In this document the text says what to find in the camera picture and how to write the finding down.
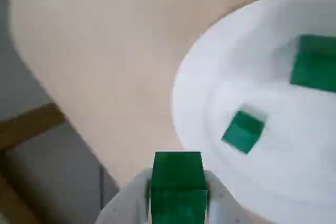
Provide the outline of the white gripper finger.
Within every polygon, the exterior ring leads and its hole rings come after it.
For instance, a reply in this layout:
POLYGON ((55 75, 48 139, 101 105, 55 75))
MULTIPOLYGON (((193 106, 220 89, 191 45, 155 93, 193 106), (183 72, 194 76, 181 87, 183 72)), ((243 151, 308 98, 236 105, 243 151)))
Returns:
POLYGON ((205 171, 204 174, 208 188, 208 223, 252 223, 245 210, 222 184, 220 179, 211 171, 205 171))
POLYGON ((101 210, 96 223, 148 223, 152 169, 146 168, 101 210))

